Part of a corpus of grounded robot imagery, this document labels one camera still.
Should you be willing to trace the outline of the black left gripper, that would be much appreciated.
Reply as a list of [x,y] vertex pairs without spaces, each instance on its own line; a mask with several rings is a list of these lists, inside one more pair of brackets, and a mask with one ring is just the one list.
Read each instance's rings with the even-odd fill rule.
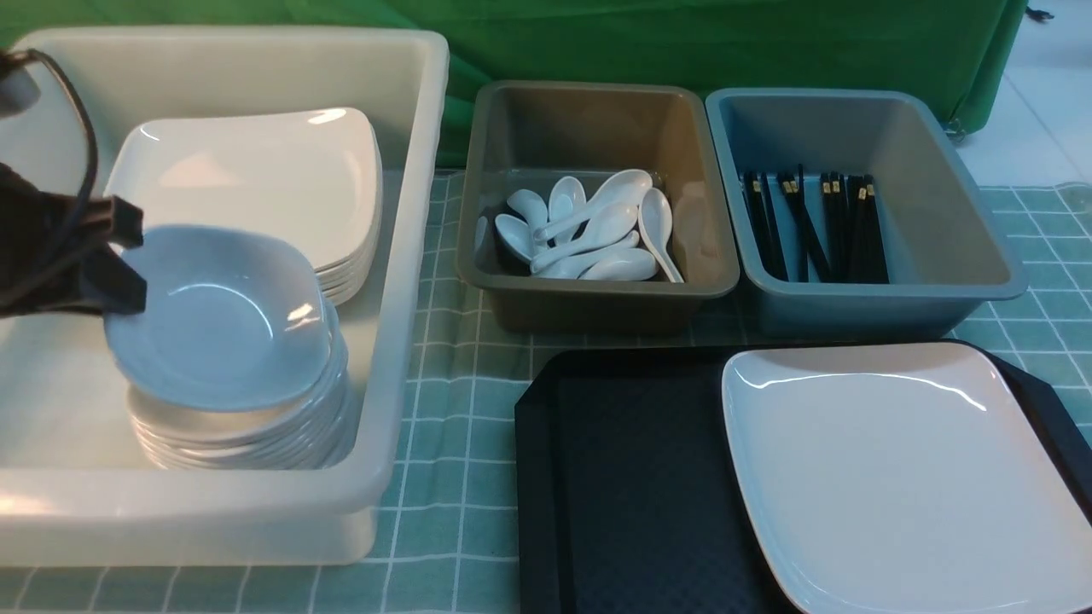
[[[1,164],[1,283],[3,292],[32,273],[32,261],[66,215],[78,206],[75,194],[38,189]],[[80,240],[102,240],[124,249],[144,244],[144,210],[110,194],[90,200],[78,219]],[[142,314],[149,284],[116,252],[92,252],[78,262],[78,312]]]

